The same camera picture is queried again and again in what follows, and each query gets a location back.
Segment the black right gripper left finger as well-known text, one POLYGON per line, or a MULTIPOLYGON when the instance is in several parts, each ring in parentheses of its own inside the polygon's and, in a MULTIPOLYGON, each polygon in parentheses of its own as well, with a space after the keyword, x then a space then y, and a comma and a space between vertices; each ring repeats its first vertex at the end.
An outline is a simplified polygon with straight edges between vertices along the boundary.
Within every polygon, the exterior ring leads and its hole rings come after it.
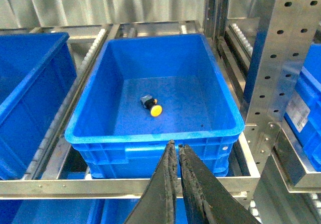
POLYGON ((175 223, 178 159, 174 140, 169 140, 139 202, 125 223, 175 223))

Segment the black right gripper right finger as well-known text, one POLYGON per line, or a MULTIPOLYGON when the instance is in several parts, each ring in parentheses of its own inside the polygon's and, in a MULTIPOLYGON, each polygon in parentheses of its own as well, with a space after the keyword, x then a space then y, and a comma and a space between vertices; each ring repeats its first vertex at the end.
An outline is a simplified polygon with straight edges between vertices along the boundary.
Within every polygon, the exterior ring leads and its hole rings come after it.
POLYGON ((188 223, 259 223, 189 145, 179 145, 179 164, 188 223))

